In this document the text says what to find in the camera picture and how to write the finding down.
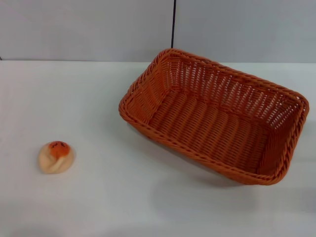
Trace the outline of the orange woven rectangular basket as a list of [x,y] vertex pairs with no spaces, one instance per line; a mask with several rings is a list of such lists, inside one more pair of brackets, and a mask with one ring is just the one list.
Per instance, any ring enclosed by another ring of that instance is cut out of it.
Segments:
[[118,110],[143,135],[229,179],[273,185],[289,170],[309,103],[281,85],[170,48]]

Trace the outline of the round bread bun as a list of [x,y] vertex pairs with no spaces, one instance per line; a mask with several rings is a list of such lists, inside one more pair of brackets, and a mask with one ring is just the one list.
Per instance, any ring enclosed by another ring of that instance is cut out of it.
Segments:
[[41,147],[38,154],[39,168],[44,174],[67,171],[75,160],[75,150],[63,141],[52,141]]

